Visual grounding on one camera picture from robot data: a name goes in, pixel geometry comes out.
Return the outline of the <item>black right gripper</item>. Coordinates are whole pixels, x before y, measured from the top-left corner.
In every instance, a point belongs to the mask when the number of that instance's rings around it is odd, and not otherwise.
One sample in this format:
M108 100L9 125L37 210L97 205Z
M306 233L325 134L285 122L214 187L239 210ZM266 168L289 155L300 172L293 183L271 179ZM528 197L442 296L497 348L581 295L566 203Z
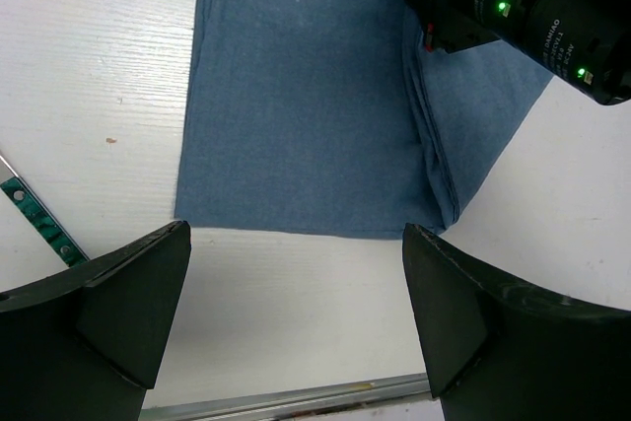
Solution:
M404 0L428 51L502 40L601 105L630 99L630 0Z

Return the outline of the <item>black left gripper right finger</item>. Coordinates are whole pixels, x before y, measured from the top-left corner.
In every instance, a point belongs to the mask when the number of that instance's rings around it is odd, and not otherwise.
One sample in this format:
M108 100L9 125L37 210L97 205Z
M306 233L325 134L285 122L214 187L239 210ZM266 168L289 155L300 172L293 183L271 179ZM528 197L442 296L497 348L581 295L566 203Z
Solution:
M546 290L409 224L402 259L448 420L626 420L630 315Z

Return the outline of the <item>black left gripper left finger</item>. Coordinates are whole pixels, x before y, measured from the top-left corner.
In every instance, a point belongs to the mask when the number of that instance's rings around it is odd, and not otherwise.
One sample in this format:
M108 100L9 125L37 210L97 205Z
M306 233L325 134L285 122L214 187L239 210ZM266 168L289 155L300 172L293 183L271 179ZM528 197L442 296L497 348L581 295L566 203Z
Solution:
M175 221L1 295L4 420L136 420L154 388L191 254Z

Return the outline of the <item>blue cloth napkin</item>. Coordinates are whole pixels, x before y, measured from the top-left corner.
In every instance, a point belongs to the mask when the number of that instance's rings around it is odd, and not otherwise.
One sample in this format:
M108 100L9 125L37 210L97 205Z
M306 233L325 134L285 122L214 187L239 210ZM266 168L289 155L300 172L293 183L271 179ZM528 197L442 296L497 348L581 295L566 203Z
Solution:
M550 79L501 41L427 52L403 0L196 0L175 216L442 233Z

